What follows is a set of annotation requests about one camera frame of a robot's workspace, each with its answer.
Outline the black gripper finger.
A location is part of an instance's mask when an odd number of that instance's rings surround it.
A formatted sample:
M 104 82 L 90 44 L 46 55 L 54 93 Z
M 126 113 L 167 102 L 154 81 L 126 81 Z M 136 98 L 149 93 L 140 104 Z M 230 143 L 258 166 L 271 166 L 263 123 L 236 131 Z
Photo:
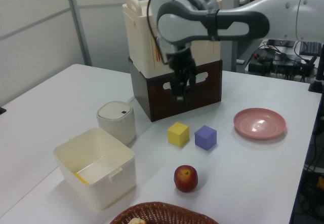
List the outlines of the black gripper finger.
M 196 76 L 197 76 L 197 70 L 196 68 L 191 68 L 189 73 L 189 86 L 192 91 L 196 90 Z
M 187 77 L 181 70 L 170 80 L 170 86 L 172 95 L 176 97 L 178 101 L 185 101 L 185 89 L 187 86 Z

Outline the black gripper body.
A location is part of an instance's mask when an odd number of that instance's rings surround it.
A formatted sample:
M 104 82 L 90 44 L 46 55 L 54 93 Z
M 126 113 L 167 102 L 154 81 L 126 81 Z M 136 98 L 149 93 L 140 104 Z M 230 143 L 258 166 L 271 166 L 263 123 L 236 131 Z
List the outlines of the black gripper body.
M 174 72 L 188 69 L 190 72 L 197 72 L 195 61 L 192 57 L 191 48 L 187 48 L 175 53 L 167 53 L 167 62 Z

